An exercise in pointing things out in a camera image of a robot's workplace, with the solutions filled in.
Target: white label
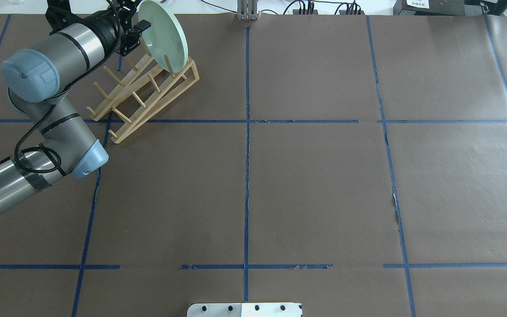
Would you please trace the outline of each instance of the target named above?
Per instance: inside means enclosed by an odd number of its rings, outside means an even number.
[[[406,4],[416,8],[429,9],[429,0],[406,0]]]

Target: white bracket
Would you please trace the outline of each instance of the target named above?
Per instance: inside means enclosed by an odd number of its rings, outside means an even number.
[[[257,20],[257,0],[238,0],[238,20]]]
[[[302,317],[299,303],[193,304],[187,317]]]

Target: light blue cap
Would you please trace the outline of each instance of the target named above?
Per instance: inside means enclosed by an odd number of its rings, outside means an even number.
[[[108,160],[109,155],[105,152],[105,148],[103,148],[99,140],[95,140],[95,143],[93,143],[91,148],[85,153],[78,165],[76,165],[72,174],[76,178],[83,178],[92,171],[103,166]]]
[[[54,63],[30,48],[18,50],[4,60],[0,71],[9,89],[27,102],[41,102],[60,88],[60,74]]]

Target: white metal plate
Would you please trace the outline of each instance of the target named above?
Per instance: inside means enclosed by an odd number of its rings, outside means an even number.
[[[302,304],[197,303],[189,307],[187,317],[302,317]]]

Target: round plate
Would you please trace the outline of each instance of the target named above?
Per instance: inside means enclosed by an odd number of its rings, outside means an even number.
[[[145,0],[140,4],[138,18],[151,23],[142,33],[151,56],[164,70],[169,70],[164,58],[167,55],[173,72],[181,72],[187,64],[189,51],[183,28],[177,18],[155,0]]]

